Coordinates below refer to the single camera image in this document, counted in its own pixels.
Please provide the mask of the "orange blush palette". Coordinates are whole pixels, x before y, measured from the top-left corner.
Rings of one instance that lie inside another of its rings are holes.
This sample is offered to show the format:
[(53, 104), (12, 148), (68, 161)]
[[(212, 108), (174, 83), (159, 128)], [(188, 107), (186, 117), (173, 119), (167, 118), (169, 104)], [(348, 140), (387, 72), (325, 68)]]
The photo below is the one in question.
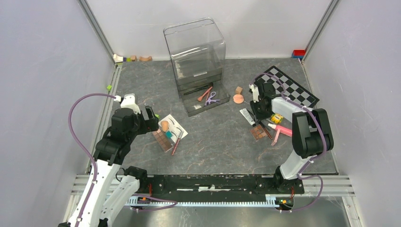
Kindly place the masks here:
[(250, 131), (252, 137), (253, 137), (256, 141), (259, 141), (259, 140), (261, 140), (261, 139), (267, 137), (266, 131), (265, 131), (265, 130), (263, 129), (263, 127), (260, 126), (260, 125), (257, 125), (257, 126), (255, 126), (255, 127), (251, 128), (249, 131)]

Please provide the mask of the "clear acrylic drawer organizer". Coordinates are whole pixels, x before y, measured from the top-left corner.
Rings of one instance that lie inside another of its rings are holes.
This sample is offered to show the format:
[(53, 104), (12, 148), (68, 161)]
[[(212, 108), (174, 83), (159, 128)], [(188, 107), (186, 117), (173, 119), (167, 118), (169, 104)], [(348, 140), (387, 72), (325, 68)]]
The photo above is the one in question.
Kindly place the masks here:
[[(226, 42), (215, 21), (205, 17), (163, 30), (170, 62), (180, 99), (188, 116), (200, 114), (230, 100), (230, 94), (223, 85), (226, 59)], [(202, 101), (198, 101), (207, 89), (183, 95), (190, 89), (213, 86)], [(217, 103), (204, 106), (211, 92), (217, 94)]]

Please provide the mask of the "teal cube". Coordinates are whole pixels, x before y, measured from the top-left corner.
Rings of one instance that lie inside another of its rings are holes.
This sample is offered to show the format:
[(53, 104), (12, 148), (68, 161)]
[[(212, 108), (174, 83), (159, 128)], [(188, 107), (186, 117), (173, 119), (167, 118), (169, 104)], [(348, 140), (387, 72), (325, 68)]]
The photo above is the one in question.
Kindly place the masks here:
[(171, 133), (171, 131), (166, 131), (166, 136), (171, 139), (173, 137), (173, 134)]

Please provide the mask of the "pink spray bottle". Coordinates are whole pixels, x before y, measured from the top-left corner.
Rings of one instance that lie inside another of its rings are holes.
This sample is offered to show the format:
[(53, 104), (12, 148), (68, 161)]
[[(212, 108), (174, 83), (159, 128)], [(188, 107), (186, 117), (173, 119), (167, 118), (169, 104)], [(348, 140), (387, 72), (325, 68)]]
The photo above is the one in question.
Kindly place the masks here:
[(277, 124), (268, 123), (268, 126), (275, 131), (279, 131), (280, 133), (292, 137), (292, 130)]

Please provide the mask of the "small wooden toy blocks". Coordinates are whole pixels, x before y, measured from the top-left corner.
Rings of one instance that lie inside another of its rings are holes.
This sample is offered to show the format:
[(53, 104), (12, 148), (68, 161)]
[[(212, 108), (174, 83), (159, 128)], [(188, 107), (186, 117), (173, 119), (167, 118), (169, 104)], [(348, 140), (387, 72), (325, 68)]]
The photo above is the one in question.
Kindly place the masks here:
[(115, 63), (119, 64), (122, 62), (130, 62), (130, 61), (152, 61), (152, 57), (148, 56), (148, 57), (137, 57), (136, 55), (132, 55), (131, 57), (123, 57), (123, 56), (119, 56), (117, 54), (113, 54), (113, 60)]

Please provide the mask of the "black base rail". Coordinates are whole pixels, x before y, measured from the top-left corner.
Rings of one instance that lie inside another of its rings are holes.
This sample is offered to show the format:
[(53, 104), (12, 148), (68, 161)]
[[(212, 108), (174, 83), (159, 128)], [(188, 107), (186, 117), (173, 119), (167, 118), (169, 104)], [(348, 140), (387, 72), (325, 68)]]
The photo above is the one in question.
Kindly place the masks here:
[(303, 194), (299, 179), (273, 175), (149, 175), (137, 194), (176, 202), (260, 202), (266, 195)]

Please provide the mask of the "pink compact case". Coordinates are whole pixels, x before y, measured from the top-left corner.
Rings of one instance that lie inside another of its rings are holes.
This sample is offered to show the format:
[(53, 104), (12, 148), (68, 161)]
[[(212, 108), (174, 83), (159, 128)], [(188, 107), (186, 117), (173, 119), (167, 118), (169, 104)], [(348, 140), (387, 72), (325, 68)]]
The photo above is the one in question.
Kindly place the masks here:
[(275, 135), (274, 135), (274, 137), (272, 139), (272, 143), (271, 143), (272, 146), (274, 146), (277, 143), (279, 135), (280, 135), (280, 129), (275, 130)]

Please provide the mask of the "orange makeup sponge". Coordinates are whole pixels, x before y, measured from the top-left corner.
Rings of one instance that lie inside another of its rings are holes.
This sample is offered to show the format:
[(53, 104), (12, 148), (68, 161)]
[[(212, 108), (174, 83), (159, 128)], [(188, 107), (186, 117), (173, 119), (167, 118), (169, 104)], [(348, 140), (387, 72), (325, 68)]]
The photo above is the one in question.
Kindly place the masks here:
[(169, 130), (169, 122), (168, 121), (161, 121), (161, 127), (163, 132), (167, 132)]

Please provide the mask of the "round peach powder puff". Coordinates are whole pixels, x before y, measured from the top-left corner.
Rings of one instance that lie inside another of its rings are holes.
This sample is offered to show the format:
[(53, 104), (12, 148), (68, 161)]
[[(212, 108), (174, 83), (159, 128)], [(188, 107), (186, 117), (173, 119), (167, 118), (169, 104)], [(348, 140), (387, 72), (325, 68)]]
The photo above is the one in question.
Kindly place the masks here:
[(236, 104), (242, 104), (244, 102), (244, 97), (241, 94), (235, 94), (233, 96), (233, 101)]

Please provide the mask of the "eyebrow stencil card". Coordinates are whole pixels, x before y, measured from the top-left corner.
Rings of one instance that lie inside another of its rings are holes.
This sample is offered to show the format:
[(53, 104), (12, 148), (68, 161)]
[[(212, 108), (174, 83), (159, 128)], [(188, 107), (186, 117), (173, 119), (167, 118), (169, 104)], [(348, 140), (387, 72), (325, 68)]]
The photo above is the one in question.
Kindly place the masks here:
[(173, 142), (176, 142), (180, 131), (183, 131), (182, 139), (188, 135), (188, 132), (184, 129), (184, 127), (171, 114), (167, 115), (158, 122), (159, 127), (162, 129), (161, 121), (169, 122), (169, 131), (171, 131), (173, 134), (173, 137), (171, 138)]

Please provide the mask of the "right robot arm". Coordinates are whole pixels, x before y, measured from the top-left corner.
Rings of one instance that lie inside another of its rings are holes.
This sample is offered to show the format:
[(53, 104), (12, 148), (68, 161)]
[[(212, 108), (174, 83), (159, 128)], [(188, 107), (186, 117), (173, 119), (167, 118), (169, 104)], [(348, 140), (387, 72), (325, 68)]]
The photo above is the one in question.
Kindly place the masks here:
[(274, 189), (285, 193), (301, 180), (302, 172), (310, 163), (333, 149), (327, 112), (300, 105), (284, 94), (276, 94), (272, 83), (253, 83), (249, 90), (253, 97), (250, 106), (257, 121), (266, 120), (275, 113), (292, 124), (293, 150), (273, 175)]

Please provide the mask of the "purple eyelash curler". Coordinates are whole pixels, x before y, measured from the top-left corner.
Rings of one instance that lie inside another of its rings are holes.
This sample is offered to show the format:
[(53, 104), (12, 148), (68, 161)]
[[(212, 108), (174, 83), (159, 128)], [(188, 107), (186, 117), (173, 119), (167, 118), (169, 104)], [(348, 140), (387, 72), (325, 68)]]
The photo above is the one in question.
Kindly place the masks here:
[(215, 99), (215, 98), (214, 98), (214, 97), (216, 96), (216, 94), (217, 94), (217, 93), (216, 93), (215, 91), (211, 92), (210, 95), (208, 96), (208, 98), (206, 99), (204, 106), (210, 105), (210, 104), (212, 104), (212, 103), (217, 103), (217, 102), (219, 102), (220, 99)]

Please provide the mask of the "black silver mascara pen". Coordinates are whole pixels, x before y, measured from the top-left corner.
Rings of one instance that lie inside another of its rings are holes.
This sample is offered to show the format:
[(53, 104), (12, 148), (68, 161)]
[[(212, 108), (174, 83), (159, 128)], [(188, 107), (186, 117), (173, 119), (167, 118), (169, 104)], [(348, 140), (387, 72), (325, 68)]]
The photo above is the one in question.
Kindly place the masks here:
[(269, 129), (273, 129), (272, 125), (274, 124), (272, 121), (270, 121), (269, 119), (265, 119), (265, 120), (260, 120), (260, 123), (263, 123), (263, 125), (265, 125), (267, 128)]

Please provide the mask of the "red blue blocks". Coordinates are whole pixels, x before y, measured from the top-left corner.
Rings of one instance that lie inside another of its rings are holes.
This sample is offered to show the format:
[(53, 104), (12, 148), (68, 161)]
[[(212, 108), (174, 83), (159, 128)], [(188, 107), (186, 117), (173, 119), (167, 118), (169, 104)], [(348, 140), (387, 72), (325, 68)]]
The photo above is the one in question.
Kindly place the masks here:
[(301, 50), (301, 49), (299, 49), (299, 50), (293, 50), (293, 51), (292, 51), (292, 54), (291, 54), (291, 57), (292, 57), (292, 58), (302, 59), (302, 58), (304, 58), (305, 54), (306, 54), (306, 51), (305, 51), (305, 50)]

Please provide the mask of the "wooden cube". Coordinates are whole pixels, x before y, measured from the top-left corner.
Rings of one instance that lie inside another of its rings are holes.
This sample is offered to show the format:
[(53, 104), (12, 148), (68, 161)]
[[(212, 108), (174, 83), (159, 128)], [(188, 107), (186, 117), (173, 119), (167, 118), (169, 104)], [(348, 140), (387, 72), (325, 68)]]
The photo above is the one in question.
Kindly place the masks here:
[(237, 95), (241, 95), (242, 94), (242, 91), (243, 91), (243, 88), (242, 87), (237, 87), (236, 89), (235, 89), (235, 94)]

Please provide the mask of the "brown eyeshadow palette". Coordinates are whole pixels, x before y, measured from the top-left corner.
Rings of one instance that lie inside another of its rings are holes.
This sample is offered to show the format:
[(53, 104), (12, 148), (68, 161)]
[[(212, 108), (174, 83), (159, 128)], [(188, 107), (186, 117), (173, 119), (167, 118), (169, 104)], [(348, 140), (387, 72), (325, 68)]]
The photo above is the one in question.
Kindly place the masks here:
[(152, 134), (164, 152), (168, 152), (173, 148), (171, 141), (162, 130), (158, 129), (153, 131)]

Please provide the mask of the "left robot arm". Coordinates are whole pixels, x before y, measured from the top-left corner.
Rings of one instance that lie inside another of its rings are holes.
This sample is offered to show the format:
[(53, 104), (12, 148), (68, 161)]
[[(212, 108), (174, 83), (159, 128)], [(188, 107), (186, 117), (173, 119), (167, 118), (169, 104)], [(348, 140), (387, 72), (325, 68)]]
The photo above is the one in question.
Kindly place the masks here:
[(106, 196), (134, 139), (159, 129), (159, 118), (152, 107), (145, 109), (147, 120), (142, 112), (135, 113), (131, 108), (119, 108), (114, 112), (112, 125), (95, 146), (94, 165), (78, 206), (60, 227), (110, 227), (127, 200), (135, 192), (148, 188), (147, 171), (130, 166), (124, 171), (117, 189), (110, 197)]

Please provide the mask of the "white cosmetic tube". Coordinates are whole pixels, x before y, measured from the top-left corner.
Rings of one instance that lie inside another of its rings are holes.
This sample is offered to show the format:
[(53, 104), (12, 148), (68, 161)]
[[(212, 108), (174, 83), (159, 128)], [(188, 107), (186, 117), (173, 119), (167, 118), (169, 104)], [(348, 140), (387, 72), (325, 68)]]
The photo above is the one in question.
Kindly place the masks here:
[(249, 112), (246, 108), (241, 109), (239, 112), (240, 112), (241, 115), (248, 121), (248, 123), (249, 123), (251, 126), (253, 126), (253, 127), (256, 126), (256, 122), (255, 122), (253, 116), (250, 114), (250, 112)]

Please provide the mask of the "yellow owl card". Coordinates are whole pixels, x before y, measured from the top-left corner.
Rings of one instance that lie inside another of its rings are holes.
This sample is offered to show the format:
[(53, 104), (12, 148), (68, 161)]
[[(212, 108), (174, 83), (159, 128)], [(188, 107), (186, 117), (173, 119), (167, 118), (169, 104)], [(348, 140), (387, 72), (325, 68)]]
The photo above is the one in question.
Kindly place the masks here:
[(282, 120), (284, 119), (284, 117), (280, 114), (273, 114), (270, 118), (270, 120), (274, 123), (274, 124), (280, 124), (282, 122)]

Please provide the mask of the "black white checkerboard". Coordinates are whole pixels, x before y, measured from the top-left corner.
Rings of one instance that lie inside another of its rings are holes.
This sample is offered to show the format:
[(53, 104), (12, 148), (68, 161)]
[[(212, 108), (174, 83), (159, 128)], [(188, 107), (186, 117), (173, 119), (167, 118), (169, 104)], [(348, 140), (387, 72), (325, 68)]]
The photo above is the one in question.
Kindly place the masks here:
[[(320, 99), (317, 96), (315, 96), (308, 89), (300, 85), (298, 82), (296, 82), (286, 73), (284, 73), (278, 67), (271, 66), (264, 73), (276, 76), (281, 81), (281, 83), (285, 88), (285, 96), (289, 97), (292, 101), (300, 105), (305, 105), (310, 108), (315, 107), (316, 104), (320, 101)], [(264, 74), (259, 75), (253, 81), (255, 85), (257, 82), (272, 83), (273, 87), (275, 88), (276, 94), (278, 95), (280, 95), (280, 93), (283, 92), (283, 88), (281, 87), (281, 85), (274, 78), (271, 78), (270, 76)]]

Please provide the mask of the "thin pink lip brush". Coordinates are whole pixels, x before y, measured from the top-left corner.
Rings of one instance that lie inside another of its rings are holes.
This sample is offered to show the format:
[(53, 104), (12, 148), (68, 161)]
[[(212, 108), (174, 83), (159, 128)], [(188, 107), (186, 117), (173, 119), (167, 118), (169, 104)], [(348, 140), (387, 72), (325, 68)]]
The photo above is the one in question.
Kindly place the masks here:
[(206, 94), (208, 94), (209, 91), (212, 90), (212, 88), (213, 88), (213, 86), (209, 87), (200, 97), (197, 98), (197, 100), (198, 100), (199, 102), (202, 101), (203, 98), (204, 98), (204, 96), (205, 96)]

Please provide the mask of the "red lip gloss tube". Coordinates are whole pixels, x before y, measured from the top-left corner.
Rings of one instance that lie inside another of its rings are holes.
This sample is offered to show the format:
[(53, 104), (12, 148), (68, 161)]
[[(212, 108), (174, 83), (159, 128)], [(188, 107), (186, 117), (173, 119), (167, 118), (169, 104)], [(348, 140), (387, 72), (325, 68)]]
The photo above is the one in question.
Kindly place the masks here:
[(176, 152), (176, 150), (177, 150), (177, 147), (178, 147), (179, 142), (180, 142), (180, 140), (181, 140), (181, 138), (182, 138), (182, 135), (183, 135), (183, 131), (180, 131), (180, 133), (178, 134), (177, 140), (176, 140), (176, 142), (175, 142), (175, 145), (174, 145), (174, 147), (173, 147), (172, 153), (171, 153), (172, 156), (175, 154), (175, 152)]

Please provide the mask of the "aluminium frame rail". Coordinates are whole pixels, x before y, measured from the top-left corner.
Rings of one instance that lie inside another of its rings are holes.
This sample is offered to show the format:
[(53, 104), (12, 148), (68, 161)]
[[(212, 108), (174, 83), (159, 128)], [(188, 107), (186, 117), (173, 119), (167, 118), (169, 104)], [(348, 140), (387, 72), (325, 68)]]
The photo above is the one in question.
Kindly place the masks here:
[(110, 58), (111, 62), (115, 64), (115, 61), (113, 59), (113, 49), (110, 45), (110, 43), (108, 42), (97, 18), (95, 17), (89, 3), (87, 0), (77, 0), (78, 4), (81, 6), (84, 14), (86, 15), (90, 25), (92, 26), (95, 34), (97, 35), (100, 43), (102, 44), (104, 50), (106, 51), (108, 57)]

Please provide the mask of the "black makeup brush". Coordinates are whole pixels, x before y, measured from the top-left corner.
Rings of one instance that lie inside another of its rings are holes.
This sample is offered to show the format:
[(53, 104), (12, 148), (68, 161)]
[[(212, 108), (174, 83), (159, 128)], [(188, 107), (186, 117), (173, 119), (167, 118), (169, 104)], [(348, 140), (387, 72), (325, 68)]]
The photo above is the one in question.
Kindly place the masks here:
[(197, 91), (205, 90), (205, 89), (208, 89), (208, 88), (209, 88), (209, 86), (202, 86), (202, 87), (190, 89), (189, 91), (184, 92), (183, 95), (184, 95), (184, 96), (185, 96), (185, 95), (189, 95), (189, 94), (195, 93), (195, 92), (197, 92)]

